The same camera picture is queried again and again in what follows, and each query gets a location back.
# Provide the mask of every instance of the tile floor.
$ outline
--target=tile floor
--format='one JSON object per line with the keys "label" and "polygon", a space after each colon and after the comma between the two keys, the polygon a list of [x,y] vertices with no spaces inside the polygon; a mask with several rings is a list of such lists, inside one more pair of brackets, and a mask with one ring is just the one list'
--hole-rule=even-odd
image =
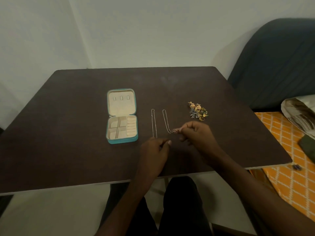
{"label": "tile floor", "polygon": [[[237,194],[217,173],[192,175],[210,222],[256,234]],[[163,179],[146,194],[157,222],[163,212]],[[0,219],[1,236],[93,235],[109,195],[109,185],[86,185],[15,194]]]}

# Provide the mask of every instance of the leg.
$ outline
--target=leg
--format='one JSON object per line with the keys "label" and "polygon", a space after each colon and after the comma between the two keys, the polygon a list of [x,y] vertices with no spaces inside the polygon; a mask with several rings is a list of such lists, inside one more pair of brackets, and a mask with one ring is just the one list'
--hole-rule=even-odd
{"label": "leg", "polygon": [[163,206],[159,235],[212,235],[202,200],[190,177],[171,179]]}
{"label": "leg", "polygon": [[[120,201],[128,188],[129,183],[111,184],[111,192],[106,203],[106,207],[100,221],[100,227],[105,222],[112,210]],[[146,200],[143,197],[140,201],[137,210],[132,218],[126,235],[157,235],[157,227],[152,218]]]}

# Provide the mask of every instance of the person's left arm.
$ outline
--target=person's left arm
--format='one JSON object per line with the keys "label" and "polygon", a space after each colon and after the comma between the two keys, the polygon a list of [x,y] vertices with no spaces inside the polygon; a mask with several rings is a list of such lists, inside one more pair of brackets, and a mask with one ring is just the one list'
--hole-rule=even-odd
{"label": "person's left arm", "polygon": [[170,145],[171,141],[156,138],[150,138],[141,145],[135,178],[95,236],[126,234],[139,202],[165,165]]}

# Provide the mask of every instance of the brown table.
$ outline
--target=brown table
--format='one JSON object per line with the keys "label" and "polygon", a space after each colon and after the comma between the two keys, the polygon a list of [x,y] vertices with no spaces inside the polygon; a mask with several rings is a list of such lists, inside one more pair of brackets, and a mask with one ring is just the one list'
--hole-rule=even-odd
{"label": "brown table", "polygon": [[[139,139],[110,145],[106,139],[108,90],[136,94]],[[187,102],[208,110],[220,146],[240,165],[287,164],[290,156],[215,67],[58,70],[0,137],[0,193],[130,180],[141,143],[152,136],[173,141],[161,176],[212,171],[170,128],[190,121]]]}

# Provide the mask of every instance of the jewelry box compartment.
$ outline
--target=jewelry box compartment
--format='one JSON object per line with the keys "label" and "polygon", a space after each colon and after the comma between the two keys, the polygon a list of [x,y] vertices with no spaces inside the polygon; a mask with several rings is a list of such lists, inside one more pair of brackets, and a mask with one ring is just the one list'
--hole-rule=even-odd
{"label": "jewelry box compartment", "polygon": [[136,135],[137,117],[135,115],[111,117],[109,119],[107,131],[108,139],[132,138]]}

